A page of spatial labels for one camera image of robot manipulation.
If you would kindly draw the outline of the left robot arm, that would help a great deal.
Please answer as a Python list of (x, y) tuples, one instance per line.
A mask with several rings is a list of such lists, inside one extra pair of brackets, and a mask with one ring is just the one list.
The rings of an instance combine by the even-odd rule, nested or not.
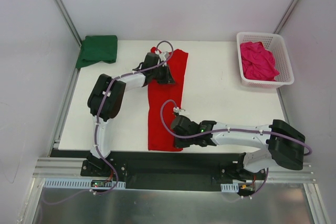
[(124, 94), (145, 87), (153, 80), (159, 84), (174, 84), (167, 64), (172, 56), (172, 52), (149, 52), (131, 72), (114, 78), (101, 74), (97, 79), (87, 102), (94, 121), (93, 146), (87, 160), (99, 176), (111, 171), (111, 163), (105, 160), (111, 153), (108, 127), (121, 109)]

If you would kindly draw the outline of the red t shirt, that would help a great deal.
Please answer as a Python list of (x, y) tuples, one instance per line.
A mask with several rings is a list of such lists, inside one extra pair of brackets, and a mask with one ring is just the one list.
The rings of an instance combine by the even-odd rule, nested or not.
[(163, 126), (160, 118), (160, 109), (163, 103), (169, 99), (181, 106), (184, 88), (184, 77), (186, 72), (188, 53), (176, 49), (168, 65), (174, 84), (158, 84), (156, 81), (148, 85), (148, 150), (180, 152), (181, 148), (174, 145), (174, 136), (172, 136)]

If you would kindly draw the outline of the folded green t shirt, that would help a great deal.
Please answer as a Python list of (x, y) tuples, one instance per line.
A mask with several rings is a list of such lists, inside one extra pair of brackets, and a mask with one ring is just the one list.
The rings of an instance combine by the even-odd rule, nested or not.
[(99, 62), (112, 64), (116, 62), (118, 38), (116, 35), (86, 36), (82, 41), (76, 69), (81, 69)]

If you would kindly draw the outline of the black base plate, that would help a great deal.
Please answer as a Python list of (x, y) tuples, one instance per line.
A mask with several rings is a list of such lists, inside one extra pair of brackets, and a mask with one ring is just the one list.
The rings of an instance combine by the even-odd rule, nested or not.
[(83, 158), (80, 176), (117, 179), (127, 189), (220, 191), (224, 184), (249, 186), (270, 178), (270, 169), (243, 170), (241, 154), (113, 151), (103, 161), (89, 151), (53, 150), (55, 158)]

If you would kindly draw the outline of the aluminium frame rail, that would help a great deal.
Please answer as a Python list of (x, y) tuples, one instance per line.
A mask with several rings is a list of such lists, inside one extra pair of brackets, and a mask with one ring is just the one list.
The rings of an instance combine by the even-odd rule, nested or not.
[(37, 160), (33, 177), (80, 177), (84, 158), (41, 157)]

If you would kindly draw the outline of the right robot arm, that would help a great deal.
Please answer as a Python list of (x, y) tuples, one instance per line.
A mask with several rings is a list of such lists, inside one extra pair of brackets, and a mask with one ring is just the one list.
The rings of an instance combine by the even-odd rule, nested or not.
[(232, 179), (246, 181), (262, 170), (280, 166), (288, 170), (302, 170), (306, 156), (305, 136), (283, 120), (270, 125), (242, 127), (216, 121), (196, 123), (178, 115), (170, 126), (177, 148), (237, 145), (254, 147), (243, 152), (235, 165), (225, 169)]

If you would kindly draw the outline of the pink t shirt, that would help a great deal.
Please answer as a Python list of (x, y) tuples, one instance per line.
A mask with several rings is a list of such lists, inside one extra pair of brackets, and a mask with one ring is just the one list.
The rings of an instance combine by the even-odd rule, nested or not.
[(266, 50), (261, 41), (240, 44), (243, 74), (246, 79), (258, 81), (276, 81), (280, 72), (272, 52)]

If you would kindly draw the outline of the white plastic basket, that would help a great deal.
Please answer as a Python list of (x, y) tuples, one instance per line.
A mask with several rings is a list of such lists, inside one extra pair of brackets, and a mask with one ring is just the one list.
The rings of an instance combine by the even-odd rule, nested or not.
[[(292, 67), (284, 39), (278, 34), (259, 32), (239, 32), (236, 35), (238, 64), (241, 83), (245, 87), (277, 89), (282, 86), (291, 85), (294, 82)], [(279, 75), (275, 81), (250, 80), (245, 78), (243, 73), (242, 55), (240, 45), (246, 42), (261, 42), (264, 48), (270, 51), (275, 58), (275, 69)]]

